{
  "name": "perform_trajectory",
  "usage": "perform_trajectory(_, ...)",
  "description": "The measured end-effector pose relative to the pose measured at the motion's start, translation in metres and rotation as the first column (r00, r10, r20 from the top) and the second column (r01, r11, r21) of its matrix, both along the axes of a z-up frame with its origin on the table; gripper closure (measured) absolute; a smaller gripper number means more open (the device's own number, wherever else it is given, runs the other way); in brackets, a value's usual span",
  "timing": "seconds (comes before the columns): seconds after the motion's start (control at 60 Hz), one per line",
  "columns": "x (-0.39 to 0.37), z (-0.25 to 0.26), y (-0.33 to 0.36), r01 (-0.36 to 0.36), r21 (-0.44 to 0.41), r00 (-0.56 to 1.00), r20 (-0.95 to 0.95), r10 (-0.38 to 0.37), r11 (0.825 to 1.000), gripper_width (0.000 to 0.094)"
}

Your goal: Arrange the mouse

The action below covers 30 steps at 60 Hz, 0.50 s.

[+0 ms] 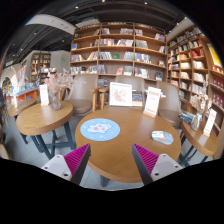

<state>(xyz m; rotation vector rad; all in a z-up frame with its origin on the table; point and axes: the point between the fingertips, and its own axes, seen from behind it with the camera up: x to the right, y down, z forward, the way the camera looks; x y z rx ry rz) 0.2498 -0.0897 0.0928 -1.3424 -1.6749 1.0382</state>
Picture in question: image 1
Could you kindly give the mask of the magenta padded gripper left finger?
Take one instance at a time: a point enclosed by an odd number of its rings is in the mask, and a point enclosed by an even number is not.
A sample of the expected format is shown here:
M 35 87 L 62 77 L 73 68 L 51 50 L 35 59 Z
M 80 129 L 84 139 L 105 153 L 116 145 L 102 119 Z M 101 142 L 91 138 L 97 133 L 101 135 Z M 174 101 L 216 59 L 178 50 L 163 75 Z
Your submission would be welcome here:
M 90 155 L 90 144 L 86 144 L 65 156 L 55 155 L 42 169 L 79 185 Z

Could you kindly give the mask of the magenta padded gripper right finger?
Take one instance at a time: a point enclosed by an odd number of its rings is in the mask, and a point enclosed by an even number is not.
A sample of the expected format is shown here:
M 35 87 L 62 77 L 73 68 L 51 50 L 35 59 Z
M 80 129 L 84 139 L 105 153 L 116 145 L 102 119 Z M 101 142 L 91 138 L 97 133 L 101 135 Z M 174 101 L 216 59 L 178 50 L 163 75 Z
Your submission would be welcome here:
M 158 155 L 137 144 L 132 145 L 132 155 L 144 185 L 182 169 L 169 155 Z

